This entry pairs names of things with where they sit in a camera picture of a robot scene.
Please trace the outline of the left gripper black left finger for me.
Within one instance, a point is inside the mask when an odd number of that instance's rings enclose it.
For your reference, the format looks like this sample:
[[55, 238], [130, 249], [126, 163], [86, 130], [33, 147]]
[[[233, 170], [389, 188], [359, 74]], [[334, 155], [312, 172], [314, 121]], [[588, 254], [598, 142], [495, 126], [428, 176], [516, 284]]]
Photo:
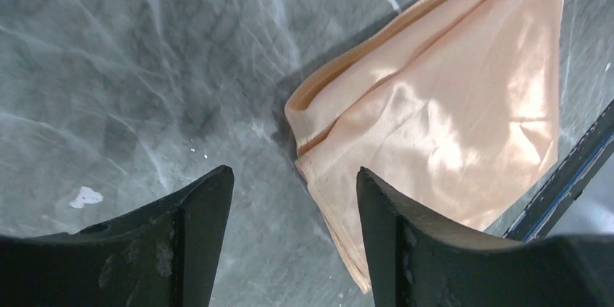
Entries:
[[234, 174], [221, 165], [75, 233], [1, 237], [3, 306], [207, 306]]

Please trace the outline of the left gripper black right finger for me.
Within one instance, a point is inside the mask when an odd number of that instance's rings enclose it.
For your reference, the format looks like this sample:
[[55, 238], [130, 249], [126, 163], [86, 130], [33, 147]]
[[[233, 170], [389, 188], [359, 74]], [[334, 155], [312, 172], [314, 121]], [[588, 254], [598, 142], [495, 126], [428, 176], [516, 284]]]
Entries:
[[377, 306], [611, 306], [613, 237], [520, 242], [473, 230], [357, 175], [364, 248]]

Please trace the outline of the peach satin napkin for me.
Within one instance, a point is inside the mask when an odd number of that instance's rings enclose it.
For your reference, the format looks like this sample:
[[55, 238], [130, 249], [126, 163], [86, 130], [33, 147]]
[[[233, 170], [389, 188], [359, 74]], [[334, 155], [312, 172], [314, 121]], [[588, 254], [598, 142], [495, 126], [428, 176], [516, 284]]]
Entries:
[[418, 0], [285, 104], [296, 166], [362, 292], [356, 176], [485, 230], [556, 162], [564, 0]]

